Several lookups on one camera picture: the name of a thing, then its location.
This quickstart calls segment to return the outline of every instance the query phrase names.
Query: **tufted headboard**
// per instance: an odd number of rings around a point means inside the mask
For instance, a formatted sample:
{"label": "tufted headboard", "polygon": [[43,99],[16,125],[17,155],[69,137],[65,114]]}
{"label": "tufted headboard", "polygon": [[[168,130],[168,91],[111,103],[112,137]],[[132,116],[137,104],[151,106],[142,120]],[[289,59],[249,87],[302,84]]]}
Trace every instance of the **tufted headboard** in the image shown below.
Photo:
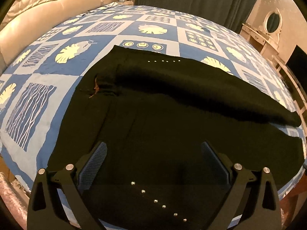
{"label": "tufted headboard", "polygon": [[0,74],[21,51],[67,19],[113,0],[16,0],[0,24]]}

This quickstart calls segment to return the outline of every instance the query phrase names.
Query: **blue patterned bed sheet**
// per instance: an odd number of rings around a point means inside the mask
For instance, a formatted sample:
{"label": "blue patterned bed sheet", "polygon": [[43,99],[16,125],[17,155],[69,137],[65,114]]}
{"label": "blue patterned bed sheet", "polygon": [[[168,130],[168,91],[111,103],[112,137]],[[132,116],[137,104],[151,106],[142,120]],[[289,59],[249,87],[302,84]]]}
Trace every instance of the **blue patterned bed sheet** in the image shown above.
{"label": "blue patterned bed sheet", "polygon": [[[47,167],[75,87],[114,45],[201,61],[295,111],[276,72],[237,33],[182,12],[111,3],[57,25],[26,47],[0,77],[0,151],[27,190],[37,171]],[[306,158],[302,128],[276,127],[302,139]],[[279,190],[280,199],[302,174],[303,168]]]}

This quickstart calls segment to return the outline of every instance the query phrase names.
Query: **metal screw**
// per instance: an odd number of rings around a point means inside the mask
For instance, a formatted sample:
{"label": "metal screw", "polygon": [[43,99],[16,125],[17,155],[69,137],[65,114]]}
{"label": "metal screw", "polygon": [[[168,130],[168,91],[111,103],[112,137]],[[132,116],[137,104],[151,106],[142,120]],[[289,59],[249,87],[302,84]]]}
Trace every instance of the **metal screw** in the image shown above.
{"label": "metal screw", "polygon": [[67,164],[66,165],[66,169],[67,170],[72,170],[74,168],[74,165],[73,164]]}
{"label": "metal screw", "polygon": [[264,168],[263,168],[263,171],[264,171],[265,173],[267,173],[267,174],[270,173],[270,169],[267,168],[267,167],[264,167]]}
{"label": "metal screw", "polygon": [[40,169],[40,170],[38,171],[38,173],[39,173],[40,175],[42,175],[43,173],[45,173],[45,169]]}
{"label": "metal screw", "polygon": [[242,165],[239,164],[239,163],[236,163],[236,164],[234,165],[234,168],[235,168],[236,170],[241,170],[241,169],[242,169]]}

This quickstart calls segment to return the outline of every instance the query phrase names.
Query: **bed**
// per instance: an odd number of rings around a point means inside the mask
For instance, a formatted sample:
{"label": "bed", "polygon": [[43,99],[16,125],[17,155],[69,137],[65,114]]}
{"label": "bed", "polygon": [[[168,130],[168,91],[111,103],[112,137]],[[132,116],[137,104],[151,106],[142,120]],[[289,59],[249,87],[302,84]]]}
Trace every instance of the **bed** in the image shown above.
{"label": "bed", "polygon": [[[112,0],[81,0],[69,8],[62,6],[64,11],[55,8],[55,15],[66,15],[55,19],[47,20],[46,15],[28,18],[59,1],[45,0],[20,13],[15,11],[0,31],[5,62],[0,76],[0,152],[29,192],[37,171],[47,167],[75,87],[114,45],[201,61],[252,84],[288,110],[296,110],[288,89],[270,64],[243,37],[227,28],[178,11],[126,6]],[[306,159],[302,127],[275,126],[302,139]],[[303,172],[302,167],[278,191],[280,199],[298,183]],[[69,219],[76,222],[63,195],[62,199]],[[230,226],[239,219],[234,218]]]}

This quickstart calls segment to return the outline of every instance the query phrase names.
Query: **blue gripper pad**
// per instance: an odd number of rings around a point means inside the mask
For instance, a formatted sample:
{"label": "blue gripper pad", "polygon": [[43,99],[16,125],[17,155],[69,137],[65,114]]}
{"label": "blue gripper pad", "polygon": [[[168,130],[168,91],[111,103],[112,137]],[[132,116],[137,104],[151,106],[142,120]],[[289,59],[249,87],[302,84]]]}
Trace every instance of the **blue gripper pad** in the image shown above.
{"label": "blue gripper pad", "polygon": [[83,194],[84,190],[90,189],[104,159],[106,158],[107,147],[101,142],[78,176],[78,190]]}

